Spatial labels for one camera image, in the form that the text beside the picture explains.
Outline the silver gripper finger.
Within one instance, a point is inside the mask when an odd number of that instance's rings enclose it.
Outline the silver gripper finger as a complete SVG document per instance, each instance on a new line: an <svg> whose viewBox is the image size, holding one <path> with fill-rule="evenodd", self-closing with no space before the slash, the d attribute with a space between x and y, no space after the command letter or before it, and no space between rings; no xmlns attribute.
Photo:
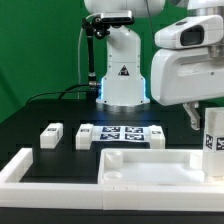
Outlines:
<svg viewBox="0 0 224 224"><path fill-rule="evenodd" d="M191 128L194 130L200 129L200 115L197 112L198 107L199 107L198 102L188 102L183 104L183 108L190 117Z"/></svg>

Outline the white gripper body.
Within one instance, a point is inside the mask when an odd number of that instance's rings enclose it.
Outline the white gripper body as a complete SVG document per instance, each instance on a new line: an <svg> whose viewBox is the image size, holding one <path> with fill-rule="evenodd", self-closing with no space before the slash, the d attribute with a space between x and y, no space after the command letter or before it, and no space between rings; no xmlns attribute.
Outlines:
<svg viewBox="0 0 224 224"><path fill-rule="evenodd" d="M159 50L152 60L151 95L164 106L224 97L224 58L211 58L207 47Z"/></svg>

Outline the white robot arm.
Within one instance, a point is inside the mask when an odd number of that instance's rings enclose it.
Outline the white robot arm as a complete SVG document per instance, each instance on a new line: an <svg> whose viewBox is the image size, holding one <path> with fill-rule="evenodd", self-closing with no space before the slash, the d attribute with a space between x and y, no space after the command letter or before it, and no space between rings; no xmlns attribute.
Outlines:
<svg viewBox="0 0 224 224"><path fill-rule="evenodd" d="M141 39L127 26L159 14L166 2L189 15L155 34L160 50L151 64L151 95L163 106L183 105L197 130L198 102L224 97L224 0L84 0L93 15L90 35L107 39L107 73L97 105L112 111L149 105L140 73Z"/></svg>

